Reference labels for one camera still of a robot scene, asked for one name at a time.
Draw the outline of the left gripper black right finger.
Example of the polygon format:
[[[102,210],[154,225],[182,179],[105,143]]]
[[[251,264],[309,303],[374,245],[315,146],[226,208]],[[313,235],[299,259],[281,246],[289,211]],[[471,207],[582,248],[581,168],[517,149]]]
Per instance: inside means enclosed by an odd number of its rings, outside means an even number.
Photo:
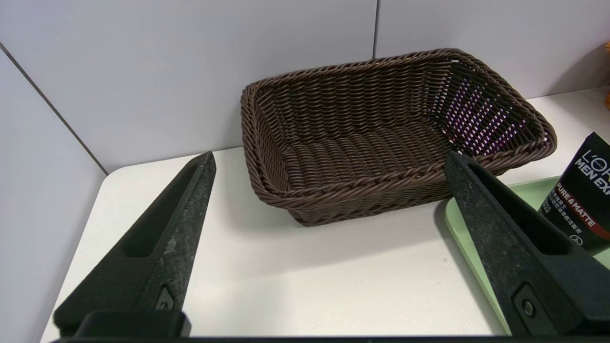
[[[444,173],[512,335],[609,335],[608,268],[473,159]]]

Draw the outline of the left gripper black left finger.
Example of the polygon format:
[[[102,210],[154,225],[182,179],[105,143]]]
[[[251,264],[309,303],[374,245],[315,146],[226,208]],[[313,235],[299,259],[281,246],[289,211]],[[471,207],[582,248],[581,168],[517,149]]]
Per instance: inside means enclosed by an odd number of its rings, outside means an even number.
[[[61,336],[187,336],[182,308],[216,175],[192,158],[53,314]]]

